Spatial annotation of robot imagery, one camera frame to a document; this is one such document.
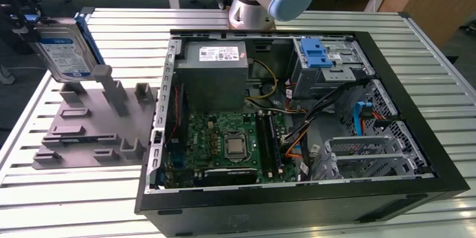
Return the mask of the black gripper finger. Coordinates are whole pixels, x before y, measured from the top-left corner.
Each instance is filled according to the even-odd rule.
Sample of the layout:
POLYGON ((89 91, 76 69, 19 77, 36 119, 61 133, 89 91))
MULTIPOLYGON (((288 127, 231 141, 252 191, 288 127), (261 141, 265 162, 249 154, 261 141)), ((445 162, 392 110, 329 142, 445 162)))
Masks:
POLYGON ((15 9, 13 6, 9 6, 7 11, 7 25, 12 32, 19 34, 25 42, 39 42, 40 34, 35 30, 36 23, 40 20, 37 10, 29 8, 15 9))

